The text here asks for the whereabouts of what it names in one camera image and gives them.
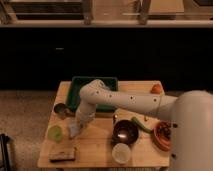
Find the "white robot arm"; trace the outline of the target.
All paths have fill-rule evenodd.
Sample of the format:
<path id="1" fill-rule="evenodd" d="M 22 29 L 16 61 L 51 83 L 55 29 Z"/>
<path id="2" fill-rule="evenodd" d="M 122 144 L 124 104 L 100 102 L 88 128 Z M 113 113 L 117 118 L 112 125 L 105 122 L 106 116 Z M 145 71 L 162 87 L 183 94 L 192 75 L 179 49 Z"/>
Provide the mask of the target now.
<path id="1" fill-rule="evenodd" d="M 96 105 L 110 105 L 171 123 L 169 171 L 213 171 L 213 94 L 188 91 L 179 97 L 107 90 L 96 79 L 80 89 L 77 122 L 93 120 Z"/>

